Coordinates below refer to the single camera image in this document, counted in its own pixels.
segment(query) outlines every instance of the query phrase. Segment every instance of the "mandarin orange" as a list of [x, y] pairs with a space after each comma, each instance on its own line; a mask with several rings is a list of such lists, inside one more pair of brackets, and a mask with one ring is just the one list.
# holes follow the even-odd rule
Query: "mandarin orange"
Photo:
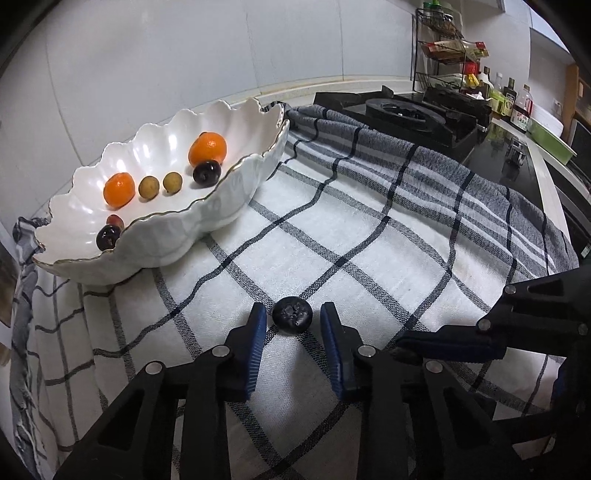
[[207, 160], [215, 160], [221, 164], [227, 153], [228, 146], [220, 134], [202, 132], [189, 148], [189, 163], [192, 167]]
[[116, 173], [105, 183], [103, 197], [113, 208], [121, 208], [135, 195], [135, 183], [132, 176], [127, 172]]

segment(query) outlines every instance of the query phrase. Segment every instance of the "white plate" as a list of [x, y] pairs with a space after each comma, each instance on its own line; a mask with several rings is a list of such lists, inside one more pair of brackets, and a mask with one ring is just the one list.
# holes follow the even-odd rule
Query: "white plate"
[[[263, 112], [256, 99], [238, 109], [218, 100], [203, 113], [181, 110], [166, 125], [145, 124], [127, 143], [105, 147], [100, 162], [80, 167], [73, 187], [50, 201], [51, 223], [35, 232], [44, 247], [33, 260], [41, 268], [80, 283], [107, 285], [140, 268], [162, 267], [181, 258], [205, 233], [221, 228], [240, 214], [256, 188], [276, 168], [289, 130], [282, 104]], [[190, 146], [203, 131], [226, 139], [228, 154], [217, 185], [199, 188], [187, 160]], [[113, 210], [103, 198], [105, 182], [118, 172], [160, 181], [160, 192], [146, 201], [136, 192], [124, 207]], [[183, 177], [180, 192], [169, 195], [164, 176]], [[111, 213], [125, 229], [113, 250], [101, 252], [96, 234]]]

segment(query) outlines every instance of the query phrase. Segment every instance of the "scalloped bowl rim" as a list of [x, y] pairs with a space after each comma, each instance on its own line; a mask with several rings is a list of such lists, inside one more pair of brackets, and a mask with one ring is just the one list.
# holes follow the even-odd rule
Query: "scalloped bowl rim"
[[[134, 136], [133, 136], [132, 138], [130, 138], [128, 141], [125, 141], [125, 142], [110, 142], [110, 143], [108, 143], [108, 144], [107, 144], [107, 145], [104, 147], [104, 149], [103, 149], [103, 151], [102, 151], [102, 153], [101, 153], [101, 155], [100, 155], [100, 160], [99, 160], [97, 163], [95, 163], [94, 165], [91, 165], [91, 166], [81, 166], [81, 167], [78, 167], [76, 170], [78, 170], [78, 169], [80, 169], [80, 168], [96, 168], [96, 167], [97, 167], [97, 166], [100, 164], [100, 162], [102, 161], [102, 159], [103, 159], [103, 155], [105, 154], [105, 151], [106, 151], [106, 149], [107, 149], [107, 148], [108, 148], [110, 145], [126, 145], [126, 144], [129, 144], [129, 143], [133, 143], [133, 142], [135, 141], [136, 137], [138, 136], [140, 129], [142, 129], [142, 128], [143, 128], [143, 127], [145, 127], [146, 125], [153, 125], [153, 126], [155, 126], [155, 127], [159, 127], [159, 128], [161, 128], [161, 127], [164, 127], [165, 125], [168, 125], [168, 124], [169, 124], [169, 123], [170, 123], [170, 122], [171, 122], [171, 121], [172, 121], [172, 120], [173, 120], [173, 119], [174, 119], [174, 118], [175, 118], [175, 117], [176, 117], [176, 116], [177, 116], [177, 115], [178, 115], [180, 112], [183, 112], [183, 111], [190, 112], [190, 113], [191, 113], [192, 115], [194, 115], [194, 116], [202, 116], [202, 115], [206, 115], [206, 114], [207, 114], [207, 112], [209, 111], [209, 109], [210, 109], [210, 108], [212, 108], [212, 107], [214, 107], [216, 104], [217, 104], [217, 105], [225, 105], [225, 106], [226, 106], [228, 109], [230, 109], [230, 110], [239, 110], [240, 108], [242, 108], [243, 106], [245, 106], [245, 105], [246, 105], [248, 102], [251, 102], [251, 101], [253, 101], [253, 100], [254, 100], [254, 101], [257, 103], [257, 105], [258, 105], [258, 107], [259, 107], [259, 111], [260, 111], [260, 112], [262, 112], [262, 113], [268, 113], [268, 112], [270, 112], [270, 111], [271, 111], [271, 109], [269, 109], [268, 111], [266, 111], [266, 112], [263, 112], [263, 109], [262, 109], [262, 105], [261, 105], [261, 103], [259, 102], [259, 100], [258, 100], [257, 98], [254, 98], [254, 97], [248, 98], [246, 101], [242, 102], [242, 103], [241, 103], [241, 105], [239, 105], [239, 106], [238, 106], [238, 108], [232, 108], [232, 106], [231, 106], [231, 105], [230, 105], [230, 104], [229, 104], [227, 101], [225, 101], [225, 100], [221, 100], [221, 99], [219, 99], [219, 100], [214, 100], [214, 101], [213, 101], [213, 102], [212, 102], [210, 105], [208, 105], [208, 106], [207, 106], [207, 108], [206, 108], [206, 109], [205, 109], [203, 112], [199, 112], [199, 113], [195, 113], [195, 112], [193, 112], [191, 109], [188, 109], [188, 108], [182, 108], [182, 109], [180, 109], [180, 110], [179, 110], [177, 113], [175, 113], [175, 114], [174, 114], [174, 115], [171, 117], [171, 119], [170, 119], [170, 120], [169, 120], [169, 121], [168, 121], [166, 124], [159, 125], [159, 124], [155, 124], [155, 123], [152, 123], [152, 122], [148, 122], [148, 123], [146, 123], [146, 124], [143, 124], [143, 125], [142, 125], [140, 128], [138, 128], [138, 130], [137, 130], [137, 132], [134, 134]], [[269, 147], [268, 147], [266, 150], [264, 150], [262, 153], [256, 153], [256, 152], [253, 152], [253, 153], [250, 153], [250, 154], [248, 154], [248, 155], [243, 155], [243, 156], [241, 156], [241, 157], [240, 157], [238, 160], [236, 160], [236, 162], [235, 162], [235, 163], [234, 163], [234, 164], [233, 164], [233, 165], [232, 165], [232, 166], [231, 166], [231, 167], [228, 169], [228, 171], [226, 172], [226, 174], [225, 174], [225, 175], [224, 175], [222, 178], [220, 178], [220, 179], [217, 181], [217, 184], [215, 185], [214, 189], [213, 189], [211, 192], [209, 192], [207, 195], [205, 195], [205, 197], [201, 197], [201, 198], [198, 198], [198, 199], [195, 199], [195, 200], [193, 200], [191, 203], [189, 203], [189, 205], [188, 205], [188, 206], [186, 206], [185, 208], [182, 208], [182, 209], [180, 209], [180, 210], [166, 210], [165, 212], [152, 212], [152, 213], [150, 213], [150, 214], [148, 214], [148, 215], [145, 215], [145, 216], [143, 216], [143, 217], [138, 217], [138, 218], [134, 219], [134, 220], [133, 220], [133, 221], [132, 221], [132, 222], [131, 222], [129, 225], [127, 225], [127, 226], [125, 226], [125, 227], [124, 227], [124, 229], [121, 231], [121, 235], [120, 235], [120, 237], [121, 237], [121, 236], [123, 236], [123, 234], [124, 234], [126, 231], [128, 231], [129, 229], [131, 229], [131, 227], [132, 227], [133, 225], [135, 225], [136, 223], [140, 223], [140, 222], [147, 222], [147, 221], [149, 221], [151, 218], [153, 218], [153, 217], [155, 217], [155, 216], [165, 216], [165, 215], [170, 215], [170, 214], [173, 214], [173, 213], [182, 213], [182, 212], [186, 212], [186, 211], [188, 211], [188, 210], [189, 210], [189, 209], [190, 209], [190, 208], [191, 208], [193, 205], [195, 205], [197, 202], [202, 202], [202, 201], [204, 201], [204, 200], [207, 200], [207, 199], [208, 199], [208, 198], [209, 198], [209, 197], [210, 197], [210, 196], [211, 196], [211, 195], [212, 195], [212, 194], [213, 194], [213, 193], [214, 193], [214, 192], [215, 192], [215, 191], [218, 189], [218, 187], [219, 187], [219, 186], [222, 184], [222, 182], [223, 182], [224, 180], [226, 180], [226, 178], [228, 178], [228, 176], [230, 175], [230, 173], [233, 173], [233, 172], [234, 172], [234, 171], [236, 171], [238, 168], [240, 168], [240, 166], [241, 166], [241, 165], [242, 165], [242, 164], [243, 164], [243, 163], [244, 163], [244, 162], [245, 162], [247, 159], [251, 158], [251, 157], [252, 157], [252, 156], [254, 156], [254, 155], [256, 155], [256, 156], [260, 156], [260, 157], [262, 157], [262, 158], [265, 158], [265, 156], [266, 156], [266, 155], [267, 155], [267, 154], [268, 154], [268, 153], [269, 153], [271, 150], [273, 150], [273, 148], [275, 148], [275, 146], [277, 145], [277, 142], [279, 141], [279, 138], [282, 136], [282, 134], [283, 134], [284, 130], [286, 130], [286, 129], [289, 129], [289, 125], [290, 125], [290, 121], [289, 121], [288, 119], [286, 119], [286, 118], [285, 118], [285, 106], [284, 106], [284, 104], [283, 104], [283, 103], [276, 103], [276, 104], [275, 104], [273, 107], [271, 107], [271, 108], [275, 108], [276, 106], [279, 106], [279, 107], [280, 107], [279, 120], [277, 121], [277, 127], [278, 127], [278, 131], [277, 131], [277, 135], [275, 136], [275, 139], [273, 140], [273, 143], [272, 143], [272, 144], [271, 144], [271, 145], [270, 145], [270, 146], [269, 146]], [[59, 196], [61, 196], [61, 195], [69, 195], [69, 194], [72, 192], [72, 190], [73, 190], [73, 188], [74, 188], [74, 176], [72, 177], [72, 187], [70, 188], [70, 190], [68, 190], [68, 192], [66, 192], [66, 193], [60, 194]], [[51, 220], [53, 220], [53, 213], [52, 213], [52, 211], [51, 211], [51, 200], [50, 200], [50, 202], [49, 202], [49, 204], [48, 204], [48, 209], [49, 209], [49, 218], [50, 218], [50, 223], [51, 223]], [[36, 243], [38, 243], [40, 247], [42, 247], [44, 250], [46, 249], [45, 245], [44, 245], [42, 242], [40, 242], [40, 241], [39, 241], [39, 239], [37, 238], [37, 229], [35, 229], [35, 231], [34, 231], [34, 239], [35, 239], [35, 242], [36, 242]], [[59, 265], [59, 264], [62, 264], [62, 263], [73, 263], [73, 262], [89, 262], [89, 261], [96, 260], [96, 259], [98, 259], [98, 258], [102, 257], [103, 255], [108, 255], [108, 254], [111, 254], [111, 253], [113, 253], [113, 251], [114, 251], [114, 250], [115, 250], [115, 248], [108, 248], [108, 249], [106, 249], [106, 250], [102, 251], [100, 254], [98, 254], [98, 255], [95, 255], [94, 257], [84, 257], [84, 258], [59, 258], [59, 259], [55, 260], [53, 263], [46, 263], [46, 262], [43, 262], [43, 261], [41, 261], [41, 260], [38, 260], [38, 259], [36, 258], [36, 255], [34, 255], [34, 256], [33, 256], [33, 262], [35, 262], [35, 263], [36, 263], [37, 265], [39, 265], [39, 266], [41, 266], [41, 265], [45, 265], [45, 266], [47, 266], [47, 267], [52, 267], [52, 266], [54, 266], [54, 265]]]

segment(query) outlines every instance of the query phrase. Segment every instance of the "plaid kitchen towel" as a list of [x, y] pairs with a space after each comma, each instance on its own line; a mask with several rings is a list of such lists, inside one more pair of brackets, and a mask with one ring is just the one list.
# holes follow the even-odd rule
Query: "plaid kitchen towel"
[[[17, 446], [36, 477], [51, 477], [145, 364], [190, 362], [242, 325], [253, 302], [270, 312], [298, 295], [314, 309], [311, 328], [286, 336], [269, 321], [256, 391], [227, 406], [233, 478], [353, 479], [361, 413], [330, 389], [323, 302], [386, 348], [406, 329], [473, 325], [505, 284], [578, 266], [520, 194], [336, 112], [288, 116], [282, 162], [250, 208], [168, 267], [110, 287], [76, 284], [31, 265], [33, 226], [20, 223], [11, 393]], [[560, 360], [509, 350], [503, 361], [449, 367], [503, 418], [548, 407]], [[180, 405], [173, 478], [182, 420]]]

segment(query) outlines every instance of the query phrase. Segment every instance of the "soy sauce bottle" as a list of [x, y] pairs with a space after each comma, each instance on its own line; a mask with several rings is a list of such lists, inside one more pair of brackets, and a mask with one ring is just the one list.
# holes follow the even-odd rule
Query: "soy sauce bottle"
[[503, 95], [507, 100], [503, 106], [501, 116], [505, 122], [511, 121], [511, 114], [513, 113], [513, 105], [517, 99], [517, 92], [515, 91], [515, 79], [509, 78], [509, 85], [503, 88]]
[[513, 105], [513, 113], [511, 114], [511, 125], [517, 130], [525, 133], [527, 131], [527, 124], [530, 121], [531, 110], [534, 106], [533, 98], [531, 97], [530, 87], [523, 86]]

